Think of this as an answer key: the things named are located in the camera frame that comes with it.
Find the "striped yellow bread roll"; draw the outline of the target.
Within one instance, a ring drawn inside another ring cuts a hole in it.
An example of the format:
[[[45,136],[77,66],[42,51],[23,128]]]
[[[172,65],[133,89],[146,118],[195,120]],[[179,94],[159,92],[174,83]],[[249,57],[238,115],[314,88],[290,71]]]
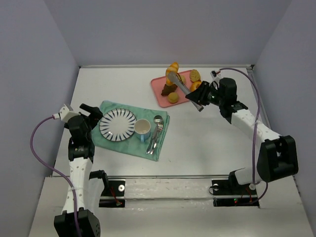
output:
[[[177,73],[179,70],[179,64],[177,62],[173,62],[169,65],[169,67],[165,71],[165,76],[167,77],[170,72]]]

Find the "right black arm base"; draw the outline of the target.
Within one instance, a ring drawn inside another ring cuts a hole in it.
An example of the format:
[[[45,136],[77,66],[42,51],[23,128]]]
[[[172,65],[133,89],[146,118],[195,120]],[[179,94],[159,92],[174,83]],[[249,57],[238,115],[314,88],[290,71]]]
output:
[[[214,198],[215,207],[260,206],[256,186],[249,182],[238,183],[235,171],[226,178],[213,179],[208,192]]]

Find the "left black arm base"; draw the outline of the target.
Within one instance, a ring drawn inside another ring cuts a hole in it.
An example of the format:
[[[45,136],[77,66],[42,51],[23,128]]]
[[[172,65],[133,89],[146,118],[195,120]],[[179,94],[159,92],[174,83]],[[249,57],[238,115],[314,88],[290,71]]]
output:
[[[90,173],[88,194],[95,207],[124,208],[124,192],[124,179],[109,179],[104,170]]]

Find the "silver metal tongs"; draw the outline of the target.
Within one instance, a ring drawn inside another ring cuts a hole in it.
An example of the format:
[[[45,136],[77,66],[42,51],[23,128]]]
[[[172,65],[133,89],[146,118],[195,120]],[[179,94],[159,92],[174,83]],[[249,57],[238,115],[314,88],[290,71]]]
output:
[[[169,79],[172,83],[176,84],[176,85],[180,88],[180,90],[184,93],[185,97],[186,97],[188,94],[191,93],[190,90],[185,86],[185,84],[183,84],[183,82],[182,82],[182,80],[181,80],[181,77],[180,77],[180,75],[179,75],[178,73],[176,73],[176,72],[170,72],[170,73],[167,74],[166,77],[167,77],[167,79]],[[201,111],[204,109],[203,106],[197,104],[196,102],[191,101],[191,100],[190,100],[190,102],[197,108],[197,110],[198,110],[199,112],[201,112]]]

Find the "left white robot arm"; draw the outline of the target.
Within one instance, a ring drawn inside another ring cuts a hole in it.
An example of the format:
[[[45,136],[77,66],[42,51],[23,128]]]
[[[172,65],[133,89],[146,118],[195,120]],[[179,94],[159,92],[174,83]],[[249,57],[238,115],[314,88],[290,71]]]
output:
[[[60,215],[54,218],[54,227],[60,237],[98,237],[99,220],[89,210],[89,182],[97,179],[99,172],[92,172],[95,146],[91,132],[103,114],[97,107],[81,104],[80,109],[88,112],[76,113],[70,106],[64,105],[59,119],[70,132],[68,142],[68,160],[70,174],[57,173],[68,183],[65,204]]]

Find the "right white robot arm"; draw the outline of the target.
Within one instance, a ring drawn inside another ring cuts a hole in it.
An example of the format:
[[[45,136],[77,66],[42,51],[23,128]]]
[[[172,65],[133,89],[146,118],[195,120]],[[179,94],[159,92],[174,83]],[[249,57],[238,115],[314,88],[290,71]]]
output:
[[[228,123],[242,131],[253,142],[254,161],[250,168],[242,168],[229,174],[231,185],[272,182],[298,173],[296,143],[292,136],[282,136],[258,121],[250,110],[237,100],[237,84],[234,79],[223,78],[218,82],[201,85],[186,95],[199,106],[213,104]]]

